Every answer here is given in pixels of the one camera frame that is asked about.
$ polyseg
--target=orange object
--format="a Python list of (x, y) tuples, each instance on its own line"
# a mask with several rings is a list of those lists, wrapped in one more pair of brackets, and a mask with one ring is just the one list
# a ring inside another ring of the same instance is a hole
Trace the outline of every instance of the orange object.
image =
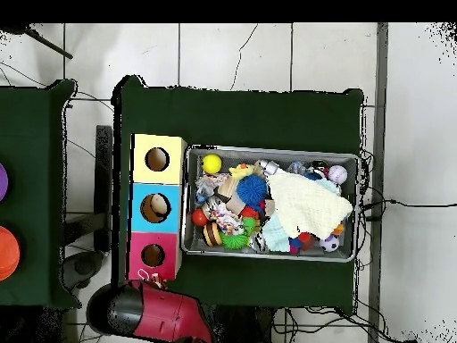
[(0, 280), (9, 277), (19, 264), (19, 244), (14, 235), (0, 226)]
[(332, 231), (332, 234), (335, 236), (339, 236), (345, 228), (343, 227), (343, 224), (340, 223), (335, 230)]

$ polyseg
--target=stacked boxes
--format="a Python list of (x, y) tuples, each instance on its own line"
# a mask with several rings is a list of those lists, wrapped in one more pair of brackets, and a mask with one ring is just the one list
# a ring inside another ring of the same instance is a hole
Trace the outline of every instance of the stacked boxes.
[(130, 148), (133, 197), (129, 199), (126, 276), (152, 280), (158, 274), (173, 280), (181, 265), (179, 225), (186, 142), (179, 137), (134, 134)]

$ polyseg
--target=yellow ball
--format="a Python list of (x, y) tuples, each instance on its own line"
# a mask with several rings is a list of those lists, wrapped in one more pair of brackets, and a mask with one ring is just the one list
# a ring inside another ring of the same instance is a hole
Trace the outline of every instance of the yellow ball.
[(219, 172), (222, 167), (221, 159), (215, 154), (208, 154), (204, 157), (204, 171), (210, 174)]

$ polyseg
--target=blue box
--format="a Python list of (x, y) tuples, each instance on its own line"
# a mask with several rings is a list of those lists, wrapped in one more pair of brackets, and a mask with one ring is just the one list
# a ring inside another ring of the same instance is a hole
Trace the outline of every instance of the blue box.
[[(180, 186), (157, 185), (157, 184), (133, 184), (132, 199), (132, 231), (178, 233), (179, 232), (179, 208), (181, 203)], [(143, 217), (140, 206), (143, 199), (152, 194), (164, 195), (170, 203), (170, 213), (162, 222), (151, 223)]]

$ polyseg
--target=circular hole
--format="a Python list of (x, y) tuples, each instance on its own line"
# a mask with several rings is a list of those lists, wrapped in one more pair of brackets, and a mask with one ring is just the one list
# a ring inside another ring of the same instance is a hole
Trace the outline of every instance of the circular hole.
[(165, 221), (170, 214), (170, 211), (170, 201), (161, 193), (147, 195), (140, 206), (141, 215), (145, 220), (151, 223)]
[(170, 164), (170, 156), (161, 147), (154, 147), (145, 156), (145, 163), (149, 170), (160, 172)]
[(165, 252), (160, 245), (148, 245), (141, 252), (141, 260), (149, 267), (157, 267), (163, 263)]

